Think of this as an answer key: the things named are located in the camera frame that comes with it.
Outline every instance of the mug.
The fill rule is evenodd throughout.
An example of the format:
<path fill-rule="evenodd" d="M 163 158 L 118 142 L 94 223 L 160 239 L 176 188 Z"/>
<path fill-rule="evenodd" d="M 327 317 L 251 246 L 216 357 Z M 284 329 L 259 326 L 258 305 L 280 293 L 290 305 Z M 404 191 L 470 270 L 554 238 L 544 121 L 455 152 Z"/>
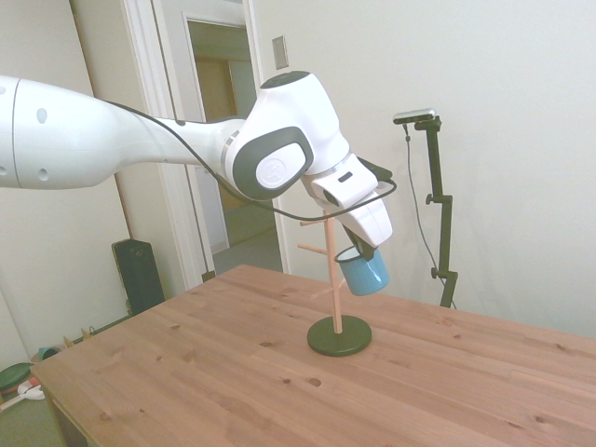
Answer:
<path fill-rule="evenodd" d="M 347 287 L 355 295 L 375 293 L 389 282 L 389 274 L 378 249 L 367 261 L 356 247 L 350 247 L 335 256 L 335 262 L 342 268 Z"/>

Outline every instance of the round black base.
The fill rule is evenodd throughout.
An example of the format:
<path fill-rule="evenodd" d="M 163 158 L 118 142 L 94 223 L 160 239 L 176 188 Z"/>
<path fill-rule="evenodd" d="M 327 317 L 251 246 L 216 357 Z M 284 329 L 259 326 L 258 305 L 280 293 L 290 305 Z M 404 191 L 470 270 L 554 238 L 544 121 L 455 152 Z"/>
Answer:
<path fill-rule="evenodd" d="M 308 345 L 324 356 L 345 357 L 360 352 L 371 342 L 371 327 L 363 319 L 343 315 L 342 325 L 344 331 L 335 333 L 333 317 L 317 321 L 308 330 Z"/>

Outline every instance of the robot logo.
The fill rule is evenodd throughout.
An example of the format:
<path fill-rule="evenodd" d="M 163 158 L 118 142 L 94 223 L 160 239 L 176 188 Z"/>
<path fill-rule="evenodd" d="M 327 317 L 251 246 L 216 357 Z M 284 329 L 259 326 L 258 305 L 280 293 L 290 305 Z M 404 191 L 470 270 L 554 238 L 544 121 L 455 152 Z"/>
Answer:
<path fill-rule="evenodd" d="M 262 179 L 264 183 L 276 186 L 285 179 L 286 165 L 278 158 L 267 160 L 263 166 Z"/>

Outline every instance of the black speaker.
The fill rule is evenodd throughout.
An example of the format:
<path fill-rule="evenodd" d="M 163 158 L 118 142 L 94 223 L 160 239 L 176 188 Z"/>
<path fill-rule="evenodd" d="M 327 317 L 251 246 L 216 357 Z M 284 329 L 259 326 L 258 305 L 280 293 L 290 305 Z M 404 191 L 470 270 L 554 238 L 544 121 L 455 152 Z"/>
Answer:
<path fill-rule="evenodd" d="M 132 315 L 166 301 L 151 244 L 127 239 L 112 244 L 112 251 L 127 291 Z"/>

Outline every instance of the wall plate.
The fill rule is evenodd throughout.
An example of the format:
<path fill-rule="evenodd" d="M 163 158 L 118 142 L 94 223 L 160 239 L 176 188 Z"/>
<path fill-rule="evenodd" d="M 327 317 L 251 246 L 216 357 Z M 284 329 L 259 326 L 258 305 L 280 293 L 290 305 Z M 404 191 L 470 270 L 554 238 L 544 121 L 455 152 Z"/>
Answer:
<path fill-rule="evenodd" d="M 289 67 L 288 63 L 288 51 L 286 49 L 286 38 L 281 35 L 273 39 L 273 57 L 276 60 L 276 68 L 281 70 L 282 68 Z"/>

